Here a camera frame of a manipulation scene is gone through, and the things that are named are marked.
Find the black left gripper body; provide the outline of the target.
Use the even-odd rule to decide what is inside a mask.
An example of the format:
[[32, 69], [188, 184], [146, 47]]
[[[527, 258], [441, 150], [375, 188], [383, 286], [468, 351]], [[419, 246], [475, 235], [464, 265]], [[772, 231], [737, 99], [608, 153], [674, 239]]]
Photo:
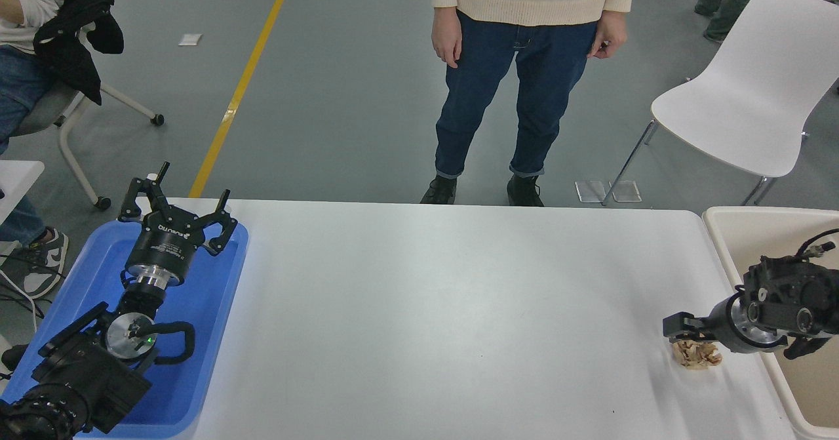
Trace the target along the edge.
[[127, 261], [137, 275], [141, 267], [157, 266], [171, 275], [185, 275], [198, 246], [206, 239], [198, 216], [175, 206], [165, 206], [144, 216], [141, 233]]

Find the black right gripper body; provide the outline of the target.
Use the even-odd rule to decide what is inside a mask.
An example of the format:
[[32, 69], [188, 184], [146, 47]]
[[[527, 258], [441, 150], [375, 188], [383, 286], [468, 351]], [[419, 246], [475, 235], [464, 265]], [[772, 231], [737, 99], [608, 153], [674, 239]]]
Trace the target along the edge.
[[717, 303], [710, 313], [710, 334], [732, 353], [754, 353], [754, 345], [737, 328], [734, 315], [740, 314], [739, 296]]

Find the standing person's right hand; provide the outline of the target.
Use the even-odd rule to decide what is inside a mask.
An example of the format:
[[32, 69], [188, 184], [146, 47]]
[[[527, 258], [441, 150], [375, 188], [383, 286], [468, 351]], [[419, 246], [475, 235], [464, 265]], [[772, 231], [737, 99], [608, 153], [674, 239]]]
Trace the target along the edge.
[[462, 52], [462, 30], [455, 7], [435, 7], [431, 42], [437, 58], [449, 68], [457, 69]]

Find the standing person's left hand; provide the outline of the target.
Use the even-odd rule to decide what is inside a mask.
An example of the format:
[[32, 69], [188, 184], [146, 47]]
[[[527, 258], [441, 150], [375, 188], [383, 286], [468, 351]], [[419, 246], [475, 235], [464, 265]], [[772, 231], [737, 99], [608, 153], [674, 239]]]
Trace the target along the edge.
[[588, 58], [611, 58], [627, 40], [627, 13], [603, 10]]

